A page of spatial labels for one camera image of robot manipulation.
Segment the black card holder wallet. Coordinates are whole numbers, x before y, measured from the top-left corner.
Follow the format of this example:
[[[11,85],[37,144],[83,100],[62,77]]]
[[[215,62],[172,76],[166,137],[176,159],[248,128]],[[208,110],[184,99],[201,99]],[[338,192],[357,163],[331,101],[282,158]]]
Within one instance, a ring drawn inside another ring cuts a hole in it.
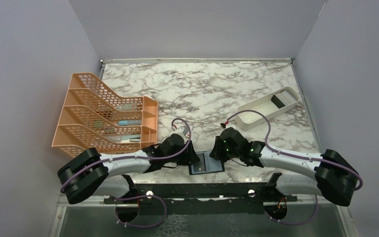
[[[199,174],[209,174],[209,173],[218,173],[218,172],[225,172],[225,166],[224,163],[218,160],[214,160],[209,157],[211,151],[204,151],[204,152],[197,152],[197,154],[204,154],[205,157],[205,165],[206,165],[206,171],[195,173],[193,169],[193,165],[189,165],[189,175],[199,175]]]

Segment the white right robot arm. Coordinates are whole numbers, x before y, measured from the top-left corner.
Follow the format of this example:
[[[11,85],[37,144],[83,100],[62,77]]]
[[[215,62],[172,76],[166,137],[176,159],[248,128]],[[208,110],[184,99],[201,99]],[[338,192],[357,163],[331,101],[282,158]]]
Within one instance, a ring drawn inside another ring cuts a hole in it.
[[[337,151],[293,152],[262,141],[248,141],[231,127],[215,138],[210,157],[222,162],[237,158],[247,166],[290,171],[290,175],[281,175],[265,187],[265,195],[272,201],[284,195],[305,194],[349,206],[354,192],[361,186],[358,172]]]

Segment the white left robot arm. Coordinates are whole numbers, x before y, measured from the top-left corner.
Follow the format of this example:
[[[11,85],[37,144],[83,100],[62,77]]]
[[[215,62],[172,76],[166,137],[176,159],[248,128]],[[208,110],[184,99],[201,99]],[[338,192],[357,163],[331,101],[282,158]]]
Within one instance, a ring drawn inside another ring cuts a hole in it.
[[[135,189],[126,179],[129,173],[149,173],[167,163],[190,166],[200,162],[192,141],[172,134],[162,143],[128,154],[101,154],[89,148],[77,155],[57,172],[61,193],[69,204],[77,204],[91,196],[114,196],[128,203],[135,198]]]

